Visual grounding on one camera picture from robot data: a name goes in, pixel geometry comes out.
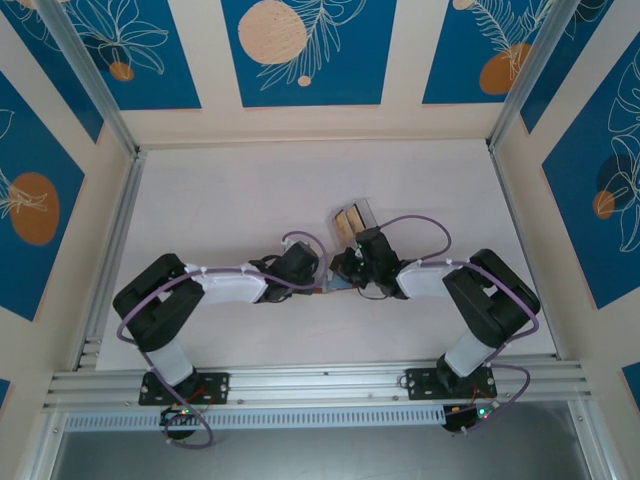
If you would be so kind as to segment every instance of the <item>black bracket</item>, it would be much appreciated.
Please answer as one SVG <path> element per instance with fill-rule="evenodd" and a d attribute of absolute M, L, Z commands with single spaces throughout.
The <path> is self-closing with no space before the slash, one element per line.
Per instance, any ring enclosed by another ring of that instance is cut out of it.
<path fill-rule="evenodd" d="M 198 382 L 192 387 L 193 398 L 187 398 L 191 405 L 226 405 L 229 395 L 228 373 L 198 372 Z M 147 372 L 142 378 L 138 403 L 143 406 L 169 406 L 177 400 L 160 383 L 155 373 Z"/>
<path fill-rule="evenodd" d="M 438 380 L 437 368 L 410 368 L 405 371 L 409 400 L 449 400 L 473 398 L 474 387 L 490 398 L 498 396 L 493 372 L 488 367 L 479 367 L 464 377 L 454 394 L 447 392 Z"/>

